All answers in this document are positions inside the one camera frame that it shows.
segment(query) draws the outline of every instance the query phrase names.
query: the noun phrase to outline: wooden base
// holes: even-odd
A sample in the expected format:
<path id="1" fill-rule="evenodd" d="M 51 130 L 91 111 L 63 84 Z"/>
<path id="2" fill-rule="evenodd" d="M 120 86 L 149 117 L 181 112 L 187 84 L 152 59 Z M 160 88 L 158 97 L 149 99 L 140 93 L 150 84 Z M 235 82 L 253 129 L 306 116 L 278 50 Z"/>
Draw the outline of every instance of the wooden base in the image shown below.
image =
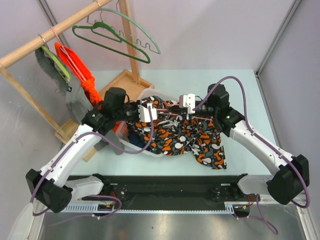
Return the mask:
<path id="1" fill-rule="evenodd" d="M 102 99 L 105 97 L 105 93 L 109 88 L 117 87 L 122 88 L 126 91 L 126 93 L 129 95 L 130 100 L 137 100 L 138 96 L 144 89 L 154 89 L 155 86 L 148 82 L 147 80 L 144 80 L 140 77 L 140 84 L 138 85 L 133 81 L 133 74 L 128 71 L 127 69 L 123 70 L 118 76 L 116 76 L 111 82 L 108 83 L 107 86 L 104 87 L 100 91 L 100 95 Z"/>
<path id="2" fill-rule="evenodd" d="M 154 89 L 155 86 L 150 82 L 140 78 L 140 84 L 138 85 L 133 81 L 133 74 L 128 70 L 123 70 L 118 76 L 116 76 L 107 86 L 105 86 L 99 93 L 102 99 L 105 98 L 105 93 L 109 88 L 117 87 L 125 89 L 126 93 L 129 95 L 130 100 L 137 100 L 137 97 L 140 93 L 147 88 Z M 79 124 L 69 119 L 66 123 L 61 126 L 61 129 L 68 136 L 68 139 L 75 134 L 78 129 Z M 57 131 L 54 132 L 54 135 L 64 144 L 68 142 L 68 140 L 64 139 Z M 86 162 L 97 152 L 97 150 L 92 147 L 87 154 L 83 157 L 83 160 Z"/>

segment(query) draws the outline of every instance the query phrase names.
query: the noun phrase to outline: gray cloth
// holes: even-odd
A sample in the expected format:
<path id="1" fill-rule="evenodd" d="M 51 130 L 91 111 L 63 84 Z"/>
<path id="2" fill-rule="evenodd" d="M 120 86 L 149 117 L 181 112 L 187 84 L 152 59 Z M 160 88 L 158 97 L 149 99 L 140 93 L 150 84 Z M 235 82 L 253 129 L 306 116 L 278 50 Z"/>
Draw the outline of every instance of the gray cloth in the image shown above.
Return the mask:
<path id="1" fill-rule="evenodd" d="M 86 113 L 93 109 L 93 106 L 88 100 L 78 78 L 73 74 L 73 72 L 71 72 L 69 67 L 62 62 L 61 64 L 65 67 L 65 69 L 67 69 L 71 77 L 69 83 L 66 83 L 66 80 L 59 73 L 60 69 L 58 65 L 45 51 L 43 51 L 41 47 L 35 51 L 35 56 L 42 70 L 56 82 L 59 87 L 60 94 L 65 96 L 65 104 L 69 111 L 71 119 L 80 124 Z M 120 142 L 119 138 L 113 130 L 110 130 L 105 136 L 117 147 L 125 149 L 124 144 Z M 96 145 L 94 145 L 94 148 L 99 151 L 106 145 L 108 145 L 108 143 L 101 140 Z M 110 147 L 117 155 L 123 153 L 113 146 Z"/>
<path id="2" fill-rule="evenodd" d="M 36 61 L 38 62 L 41 69 L 55 81 L 56 85 L 59 88 L 59 93 L 63 96 L 66 95 L 68 84 L 66 80 L 59 73 L 59 67 L 56 66 L 56 63 L 52 58 L 41 48 L 39 47 L 34 51 Z"/>
<path id="3" fill-rule="evenodd" d="M 69 110 L 73 121 L 80 124 L 86 113 L 93 109 L 84 89 L 74 74 L 70 74 L 71 79 L 65 94 L 65 104 Z"/>

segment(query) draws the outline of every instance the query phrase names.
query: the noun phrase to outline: white plastic basket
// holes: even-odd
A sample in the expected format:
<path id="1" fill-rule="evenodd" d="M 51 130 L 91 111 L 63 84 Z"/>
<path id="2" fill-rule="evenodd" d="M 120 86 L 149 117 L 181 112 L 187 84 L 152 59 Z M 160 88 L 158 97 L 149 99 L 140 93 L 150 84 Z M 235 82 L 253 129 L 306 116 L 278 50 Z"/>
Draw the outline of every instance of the white plastic basket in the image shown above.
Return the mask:
<path id="1" fill-rule="evenodd" d="M 174 101 L 177 101 L 177 98 L 176 97 L 171 97 L 167 94 L 164 94 L 162 92 L 159 92 L 157 90 L 154 90 L 152 88 L 146 88 L 145 90 L 143 90 L 140 95 L 137 97 L 137 100 L 141 100 L 141 99 L 144 99 L 146 97 L 150 97 L 150 96 L 158 96 L 160 97 L 162 100 L 174 100 Z M 136 146 L 136 145 L 133 145 L 129 142 L 128 140 L 128 135 L 129 135 L 129 132 L 128 132 L 128 125 L 127 123 L 124 121 L 122 122 L 118 129 L 116 130 L 115 134 L 118 136 L 118 138 L 120 139 L 120 142 L 122 142 L 125 146 L 131 148 L 133 151 L 139 151 L 141 148 Z M 160 153 L 160 154 L 154 154 L 152 152 L 149 152 L 147 150 L 144 150 L 142 152 L 143 154 L 146 154 L 146 155 L 149 155 L 149 156 L 152 156 L 152 157 L 162 157 L 164 154 L 163 153 Z"/>

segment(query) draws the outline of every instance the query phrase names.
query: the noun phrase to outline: white wall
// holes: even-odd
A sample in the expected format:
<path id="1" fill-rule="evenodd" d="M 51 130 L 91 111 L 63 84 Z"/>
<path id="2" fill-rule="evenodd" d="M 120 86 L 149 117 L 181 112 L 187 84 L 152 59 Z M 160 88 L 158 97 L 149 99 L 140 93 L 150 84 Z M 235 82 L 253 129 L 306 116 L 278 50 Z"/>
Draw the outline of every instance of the white wall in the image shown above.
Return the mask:
<path id="1" fill-rule="evenodd" d="M 320 1 L 302 1 L 261 75 L 281 144 L 309 160 L 310 193 L 320 222 Z"/>
<path id="2" fill-rule="evenodd" d="M 56 19 L 62 21 L 90 0 L 47 0 Z M 115 9 L 116 0 L 105 8 Z M 162 55 L 150 53 L 151 64 L 142 69 L 257 69 L 293 0 L 131 0 L 132 17 L 158 42 Z M 103 21 L 122 29 L 121 18 L 104 12 Z M 100 20 L 99 13 L 92 21 Z M 127 51 L 125 43 L 91 33 L 79 33 L 108 46 Z M 70 46 L 92 70 L 129 68 L 118 55 L 65 33 Z"/>
<path id="3" fill-rule="evenodd" d="M 2 1 L 0 7 L 0 57 L 49 28 L 37 1 Z M 40 69 L 34 53 L 9 67 L 14 77 L 58 122 L 68 117 L 55 83 Z M 60 149 L 53 128 L 0 75 L 0 239 L 30 200 L 25 175 L 39 169 Z"/>

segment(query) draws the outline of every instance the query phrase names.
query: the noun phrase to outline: cable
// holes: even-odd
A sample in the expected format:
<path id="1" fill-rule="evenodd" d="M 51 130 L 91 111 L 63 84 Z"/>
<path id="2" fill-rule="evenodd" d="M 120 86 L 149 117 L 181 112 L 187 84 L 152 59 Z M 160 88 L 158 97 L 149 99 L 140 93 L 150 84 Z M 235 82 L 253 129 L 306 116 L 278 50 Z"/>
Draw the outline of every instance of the cable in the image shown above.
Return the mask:
<path id="1" fill-rule="evenodd" d="M 293 204 L 295 204 L 296 206 L 306 209 L 309 207 L 310 205 L 310 195 L 309 195 L 309 191 L 307 189 L 307 185 L 304 181 L 304 179 L 302 178 L 300 172 L 297 170 L 297 168 L 291 163 L 291 161 L 289 159 L 287 159 L 285 156 L 282 155 L 282 153 L 276 149 L 275 147 L 273 147 L 269 142 L 267 142 L 262 136 L 260 136 L 259 134 L 255 133 L 254 130 L 251 128 L 249 121 L 248 121 L 248 115 L 247 115 L 247 100 L 246 100 L 246 93 L 245 93 L 245 88 L 243 86 L 243 84 L 241 83 L 241 81 L 235 77 L 235 76 L 226 76 L 222 79 L 220 79 L 213 88 L 211 88 L 211 90 L 208 92 L 208 94 L 204 97 L 204 99 L 193 109 L 194 111 L 199 109 L 204 103 L 205 101 L 209 98 L 209 96 L 213 93 L 213 91 L 218 87 L 218 85 L 220 83 L 222 83 L 223 81 L 227 80 L 227 79 L 234 79 L 238 82 L 238 84 L 240 85 L 241 91 L 242 91 L 242 97 L 243 97 L 243 108 L 244 108 L 244 121 L 246 124 L 246 127 L 248 128 L 248 130 L 250 131 L 250 133 L 252 135 L 254 135 L 255 137 L 257 137 L 261 142 L 263 142 L 265 145 L 267 145 L 271 150 L 273 150 L 280 159 L 283 159 L 294 171 L 294 173 L 297 175 L 297 177 L 299 178 L 303 190 L 305 192 L 305 205 L 301 205 L 297 202 L 295 202 L 294 200 L 292 200 L 291 202 Z"/>
<path id="2" fill-rule="evenodd" d="M 203 100 L 200 96 L 195 96 L 196 98 L 199 98 L 199 99 L 201 99 L 201 101 Z"/>
<path id="3" fill-rule="evenodd" d="M 252 196 L 250 194 L 248 195 L 248 198 L 249 198 L 249 207 L 250 207 L 255 203 L 255 201 L 254 201 L 254 199 L 252 198 Z"/>
<path id="4" fill-rule="evenodd" d="M 260 216 L 244 216 L 244 217 L 239 217 L 239 216 L 237 216 L 237 215 L 235 215 L 235 214 L 233 214 L 233 216 L 238 220 L 238 219 L 258 219 L 258 220 L 260 220 L 260 221 L 264 221 L 264 219 L 262 218 L 262 217 L 260 217 Z M 274 234 L 274 235 L 278 235 L 279 234 L 279 232 L 278 232 L 278 229 L 271 223 L 271 222 L 269 222 L 268 220 L 266 220 L 266 222 L 267 222 L 267 226 L 268 226 L 268 228 L 270 229 L 270 227 L 271 228 L 273 228 L 274 229 L 274 231 L 273 230 L 271 230 L 271 232 Z"/>
<path id="5" fill-rule="evenodd" d="M 110 212 L 110 213 L 108 213 L 108 214 L 106 214 L 106 215 L 104 215 L 104 216 L 95 216 L 94 214 L 82 214 L 82 215 L 77 215 L 77 216 L 68 218 L 68 219 L 63 220 L 63 221 L 59 221 L 59 222 L 54 223 L 54 224 L 50 224 L 49 226 L 50 226 L 50 227 L 53 227 L 53 226 L 60 225 L 60 224 L 64 224 L 64 223 L 69 222 L 69 221 L 71 221 L 71 220 L 78 219 L 78 218 L 82 218 L 82 217 L 94 217 L 94 218 L 96 217 L 98 220 L 100 220 L 100 219 L 105 219 L 105 218 L 109 218 L 109 217 L 111 217 L 113 214 L 115 214 L 116 212 L 118 212 L 118 211 L 121 209 L 121 207 L 122 207 L 122 202 L 120 201 L 119 198 L 117 198 L 117 197 L 115 197 L 115 196 L 91 195 L 91 196 L 89 196 L 89 197 L 113 199 L 113 200 L 115 200 L 115 201 L 117 201 L 117 202 L 119 203 L 119 207 L 118 207 L 116 210 L 114 210 L 114 211 L 112 211 L 112 212 Z"/>
<path id="6" fill-rule="evenodd" d="M 262 212 L 262 210 L 261 210 L 261 206 L 260 206 L 260 204 L 259 204 L 259 197 L 260 197 L 260 195 L 257 194 L 255 201 L 256 201 L 256 206 L 257 206 L 257 208 L 258 208 L 259 213 L 260 213 L 261 216 L 238 217 L 235 213 L 233 214 L 233 216 L 234 216 L 237 220 L 239 220 L 239 219 L 258 219 L 258 220 L 260 220 L 260 221 L 264 221 L 264 223 L 265 223 L 266 226 L 270 229 L 270 231 L 271 231 L 274 235 L 278 235 L 279 232 L 278 232 L 277 228 L 276 228 L 271 222 L 269 222 L 268 220 L 266 220 L 266 217 L 265 217 L 265 215 L 263 214 L 263 212 Z"/>
<path id="7" fill-rule="evenodd" d="M 127 93 L 126 93 L 125 95 L 126 95 L 126 97 L 128 98 L 127 103 L 130 103 L 130 97 L 129 97 L 129 95 L 128 95 Z"/>
<path id="8" fill-rule="evenodd" d="M 52 163 L 52 165 L 48 168 L 48 170 L 43 174 L 43 176 L 40 178 L 39 182 L 37 183 L 37 185 L 35 186 L 32 195 L 31 195 L 31 199 L 30 199 L 30 203 L 33 203 L 35 198 L 36 198 L 36 194 L 41 186 L 41 184 L 43 183 L 43 181 L 45 180 L 45 178 L 48 176 L 48 174 L 52 171 L 52 169 L 58 164 L 58 162 L 62 159 L 62 157 L 69 151 L 69 149 L 76 144 L 80 139 L 82 139 L 83 137 L 87 136 L 87 135 L 96 135 L 101 137 L 105 142 L 108 142 L 111 146 L 113 146 L 114 148 L 127 153 L 127 154 L 139 154 L 141 152 L 143 152 L 144 150 L 146 150 L 149 145 L 151 144 L 151 141 L 153 139 L 153 135 L 154 135 L 154 121 L 152 118 L 152 112 L 151 112 L 151 107 L 148 107 L 148 112 L 149 112 L 149 116 L 150 116 L 150 124 L 151 124 L 151 136 L 150 139 L 148 140 L 148 142 L 146 143 L 146 145 L 140 149 L 139 151 L 127 151 L 125 149 L 122 149 L 120 147 L 118 147 L 117 145 L 115 145 L 113 142 L 111 142 L 107 137 L 103 136 L 102 134 L 98 133 L 98 132 L 86 132 L 81 134 L 80 136 L 78 136 L 75 141 L 72 141 L 68 146 L 66 146 L 66 148 L 62 151 L 62 153 L 56 158 L 56 160 Z M 33 216 L 40 216 L 41 214 L 45 213 L 46 211 L 48 211 L 48 209 L 39 212 L 39 213 L 33 213 Z"/>

